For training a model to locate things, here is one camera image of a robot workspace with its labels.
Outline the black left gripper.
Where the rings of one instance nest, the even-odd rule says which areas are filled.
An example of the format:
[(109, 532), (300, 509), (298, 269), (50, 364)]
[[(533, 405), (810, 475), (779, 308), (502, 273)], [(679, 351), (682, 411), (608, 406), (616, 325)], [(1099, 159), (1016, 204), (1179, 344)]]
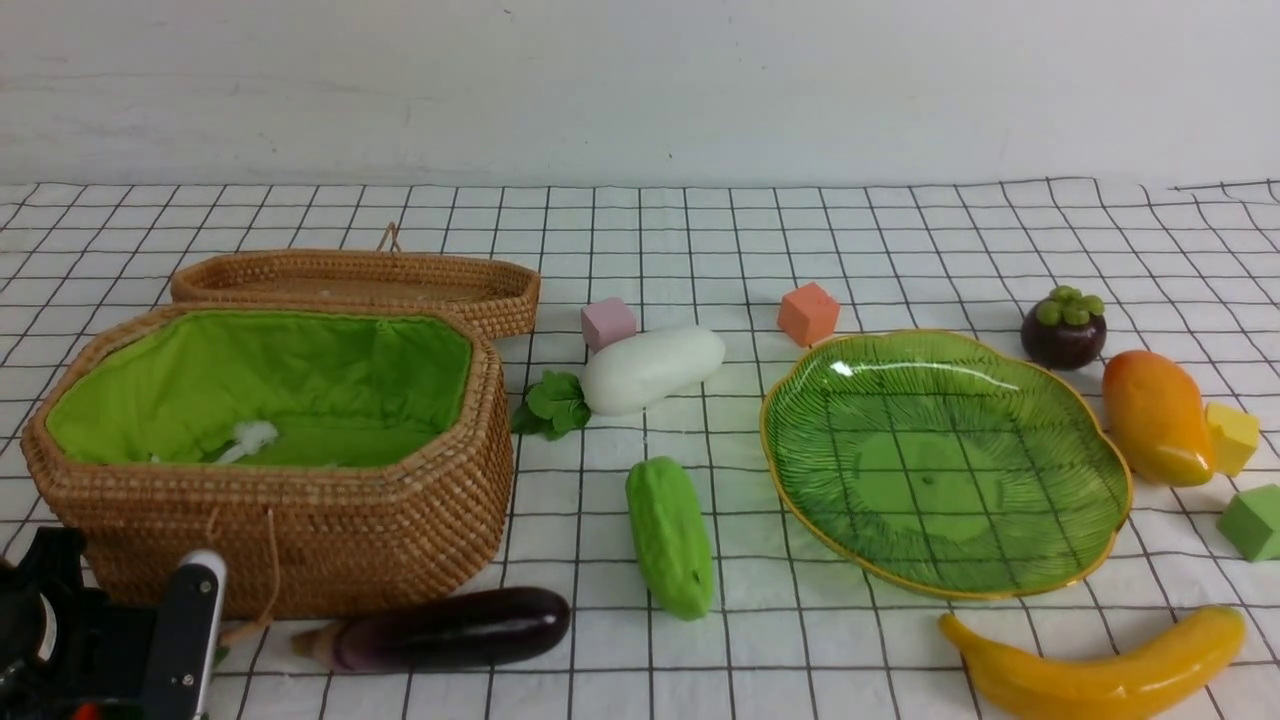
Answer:
[(83, 534), (36, 532), (1, 574), (1, 716), (142, 719), (154, 609), (86, 585)]

